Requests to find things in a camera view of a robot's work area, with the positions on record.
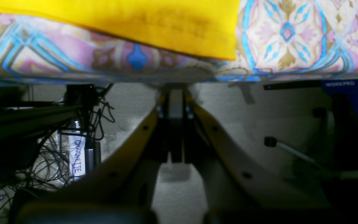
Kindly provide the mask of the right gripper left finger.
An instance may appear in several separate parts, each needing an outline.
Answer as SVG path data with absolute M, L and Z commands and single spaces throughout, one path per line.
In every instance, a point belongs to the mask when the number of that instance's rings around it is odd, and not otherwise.
M 157 224 L 151 209 L 159 167 L 167 94 L 128 140 L 85 177 L 26 204 L 16 224 Z

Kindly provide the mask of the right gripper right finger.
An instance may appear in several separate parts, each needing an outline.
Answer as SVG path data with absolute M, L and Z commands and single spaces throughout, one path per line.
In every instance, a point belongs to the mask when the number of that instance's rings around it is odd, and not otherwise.
M 200 173 L 205 224 L 343 224 L 334 207 L 272 174 L 184 92 L 185 161 Z

